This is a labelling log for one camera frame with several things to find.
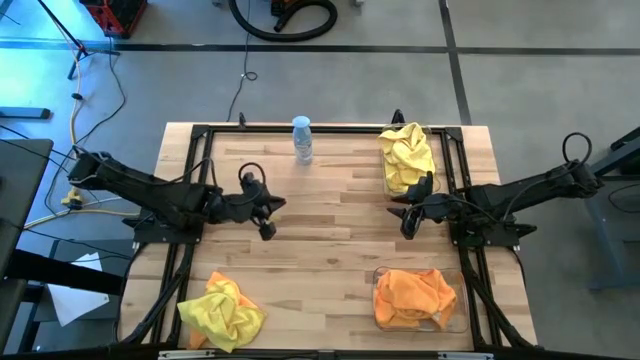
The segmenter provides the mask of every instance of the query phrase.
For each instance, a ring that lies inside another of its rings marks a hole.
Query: orange cloth
[[[444,329],[456,303],[455,291],[440,271],[389,270],[378,279],[374,294],[376,322],[381,327],[420,327],[431,319]]]

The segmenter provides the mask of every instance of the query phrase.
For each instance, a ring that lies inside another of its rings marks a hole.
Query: yellow cable
[[[90,205],[96,205],[96,204],[103,204],[109,201],[116,201],[116,200],[122,200],[121,197],[112,197],[112,198],[108,198],[108,199],[102,199],[102,200],[98,200],[98,201],[94,201],[94,202],[90,202],[88,204],[86,204],[85,206],[90,206]],[[27,223],[24,227],[25,229],[29,229],[32,228],[34,226],[46,223],[47,221],[53,220],[53,219],[57,219],[59,217],[64,217],[67,216],[69,214],[109,214],[109,215],[119,215],[119,216],[138,216],[138,214],[135,213],[123,213],[123,212],[117,212],[117,211],[110,211],[110,210],[102,210],[102,209],[82,209],[82,210],[71,210],[71,212],[69,212],[69,210],[63,210],[63,211],[59,211],[56,213],[56,215],[49,215],[49,216],[45,216],[43,218],[37,219],[37,220],[33,220],[29,223]]]
[[[69,41],[69,39],[67,39],[67,35],[60,28],[60,25],[58,25],[55,21],[53,23],[58,28],[58,31],[60,31],[60,35],[62,35],[62,38],[64,39],[64,41],[67,43],[67,47],[69,48],[69,51],[71,51],[71,56],[73,57],[73,61],[76,63],[76,71],[78,71],[78,85],[76,87],[76,94],[80,94],[80,88],[82,86],[82,72],[80,71],[80,63],[78,62],[78,58],[76,57],[76,54],[73,52],[73,46],[71,45],[71,42]],[[69,119],[69,131],[71,133],[72,145],[75,145],[76,143],[75,122],[76,122],[76,117],[78,116],[78,111],[79,111],[78,100],[74,99],[73,111],[71,112],[71,118]]]
[[[34,226],[38,226],[38,225],[44,224],[44,223],[46,223],[48,221],[51,221],[53,219],[58,219],[58,218],[65,217],[67,215],[73,215],[73,214],[106,214],[106,215],[124,216],[124,217],[140,215],[138,213],[125,213],[125,212],[102,210],[102,209],[86,209],[86,210],[71,210],[71,211],[67,210],[67,211],[60,211],[60,212],[56,213],[56,216],[49,215],[49,216],[43,217],[42,219],[34,220],[34,221],[26,224],[24,226],[24,228],[25,229],[31,229]]]

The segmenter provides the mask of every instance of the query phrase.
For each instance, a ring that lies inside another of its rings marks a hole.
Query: crumpled cloth
[[[388,270],[376,284],[374,310],[380,327],[420,327],[431,319],[444,329],[453,314],[455,291],[436,269],[418,273]]]
[[[208,339],[226,352],[253,341],[266,317],[234,281],[217,271],[205,295],[178,303],[178,311],[191,328],[189,349],[198,349]]]
[[[389,190],[407,192],[409,185],[418,183],[435,165],[427,136],[418,123],[411,123],[399,131],[387,130],[378,136],[384,154],[384,173]]]

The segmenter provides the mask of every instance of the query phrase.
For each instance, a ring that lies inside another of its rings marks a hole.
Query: plastic bottle
[[[293,118],[293,146],[296,161],[301,165],[311,164],[313,149],[311,147],[311,120],[306,116]]]

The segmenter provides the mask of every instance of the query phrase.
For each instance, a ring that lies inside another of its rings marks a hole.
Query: wooden table
[[[192,125],[167,124],[157,176],[169,179],[182,174]],[[499,183],[488,128],[462,130],[472,183]],[[240,191],[237,170],[255,161],[264,167],[271,194],[285,197],[287,205],[276,213],[278,232],[271,241],[260,240],[250,223],[206,226],[196,247],[187,298],[204,294],[213,271],[235,280],[268,314],[247,348],[472,349],[468,328],[451,334],[383,332],[376,327],[371,277],[377,267],[459,269],[457,251],[447,226],[430,221],[423,222],[413,241],[404,240],[400,219],[385,210],[391,204],[383,195],[381,156],[374,135],[314,134],[313,141],[313,164],[299,166],[290,134],[215,135],[212,153],[218,185],[225,193]],[[431,146],[440,191],[446,192],[440,142],[434,139]],[[496,302],[523,337],[535,343],[516,259],[506,249],[487,248],[486,252]],[[122,302],[120,337],[131,333],[156,300],[166,253],[167,245],[152,244],[133,264]],[[174,304],[167,306],[163,340]],[[479,313],[483,335],[489,339],[483,306]],[[180,345],[186,346],[187,326],[183,325],[180,339]]]

